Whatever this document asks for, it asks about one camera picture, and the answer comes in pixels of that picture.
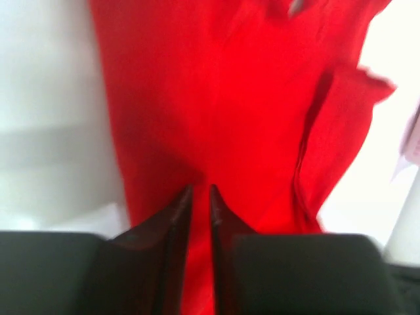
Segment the red t-shirt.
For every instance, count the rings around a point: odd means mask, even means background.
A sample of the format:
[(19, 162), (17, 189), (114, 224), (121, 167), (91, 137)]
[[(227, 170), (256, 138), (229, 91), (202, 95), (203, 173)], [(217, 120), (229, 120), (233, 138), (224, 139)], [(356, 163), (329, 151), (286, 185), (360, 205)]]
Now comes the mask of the red t-shirt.
[(394, 92), (358, 67), (386, 1), (91, 1), (133, 224), (194, 187), (183, 314), (213, 314), (209, 189), (263, 234), (318, 211)]

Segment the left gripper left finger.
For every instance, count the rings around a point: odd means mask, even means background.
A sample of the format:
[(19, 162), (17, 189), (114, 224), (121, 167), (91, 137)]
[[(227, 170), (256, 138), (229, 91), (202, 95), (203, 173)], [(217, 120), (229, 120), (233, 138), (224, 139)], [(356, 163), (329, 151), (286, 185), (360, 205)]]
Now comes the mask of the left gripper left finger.
[(107, 240), (76, 232), (1, 233), (2, 314), (178, 314), (192, 216), (186, 187)]

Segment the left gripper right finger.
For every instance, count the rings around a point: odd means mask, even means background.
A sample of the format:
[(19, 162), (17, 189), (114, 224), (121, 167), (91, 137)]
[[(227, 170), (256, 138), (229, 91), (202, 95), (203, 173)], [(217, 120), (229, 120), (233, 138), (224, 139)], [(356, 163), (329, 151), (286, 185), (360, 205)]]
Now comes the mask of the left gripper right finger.
[(360, 234), (260, 234), (210, 189), (216, 314), (402, 314), (375, 244)]

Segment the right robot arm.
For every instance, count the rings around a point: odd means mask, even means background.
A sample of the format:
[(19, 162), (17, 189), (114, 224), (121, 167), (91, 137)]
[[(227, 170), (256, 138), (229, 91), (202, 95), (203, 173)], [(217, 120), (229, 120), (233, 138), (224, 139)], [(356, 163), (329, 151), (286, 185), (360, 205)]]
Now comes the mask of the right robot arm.
[[(410, 117), (395, 172), (419, 168), (419, 108)], [(419, 171), (409, 189), (390, 238), (385, 259), (402, 301), (404, 314), (419, 313)]]

